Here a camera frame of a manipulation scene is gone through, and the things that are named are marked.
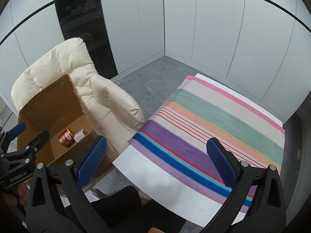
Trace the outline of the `person's left hand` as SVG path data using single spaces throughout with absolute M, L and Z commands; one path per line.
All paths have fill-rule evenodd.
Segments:
M 27 210 L 29 188 L 26 183 L 20 183 L 16 187 L 16 192 L 12 194 L 2 193 L 1 196 L 9 206 L 21 205 Z

